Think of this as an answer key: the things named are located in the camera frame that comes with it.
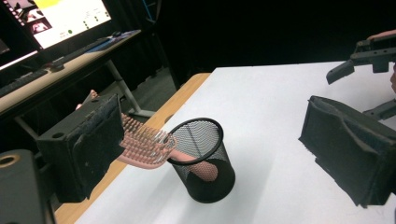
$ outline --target white table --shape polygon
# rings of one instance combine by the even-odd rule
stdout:
[[[328,85],[341,62],[218,68],[165,124],[218,121],[235,169],[231,193],[216,203],[193,200],[171,164],[127,166],[78,223],[394,223],[396,197],[383,206],[356,206],[298,140],[311,95],[359,111],[392,99],[389,72],[371,65]],[[386,121],[396,128],[396,119]]]

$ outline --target black mesh cup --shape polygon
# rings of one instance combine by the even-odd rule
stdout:
[[[177,140],[177,148],[173,152],[176,156],[168,161],[190,196],[200,203],[214,203],[227,196],[233,189],[235,172],[222,142],[221,126],[213,119],[190,119],[170,134]]]

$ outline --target desk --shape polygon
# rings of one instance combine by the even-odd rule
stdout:
[[[328,85],[326,74],[338,64],[216,69],[163,130],[187,119],[218,121],[236,173],[231,193],[198,203],[169,163],[126,166],[77,223],[394,223],[395,195],[384,206],[355,206],[298,141],[311,95],[359,111],[394,98],[391,72],[373,74],[369,65]],[[396,127],[395,118],[385,123]]]
[[[108,67],[117,84],[125,94],[127,100],[134,108],[136,115],[145,117],[151,116],[153,113],[141,110],[137,101],[132,96],[130,90],[126,86],[117,68],[111,62],[111,57],[121,50],[125,44],[131,44],[138,41],[140,30],[132,31],[130,35],[123,38],[118,43],[108,49],[95,52],[85,53],[76,59],[65,63],[64,69],[51,73],[48,72],[33,82],[11,92],[0,98],[0,120],[14,119],[32,106],[46,100],[49,96],[66,89],[69,85],[83,79],[104,64]]]

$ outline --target pen holder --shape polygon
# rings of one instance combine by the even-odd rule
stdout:
[[[199,203],[214,203],[233,189],[235,172],[222,142],[223,130],[213,119],[190,119],[172,134],[177,140],[175,150],[187,155],[189,161],[170,158],[187,192]]]

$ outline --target computer monitor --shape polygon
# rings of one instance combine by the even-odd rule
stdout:
[[[0,71],[111,21],[101,0],[2,0],[0,4]]]

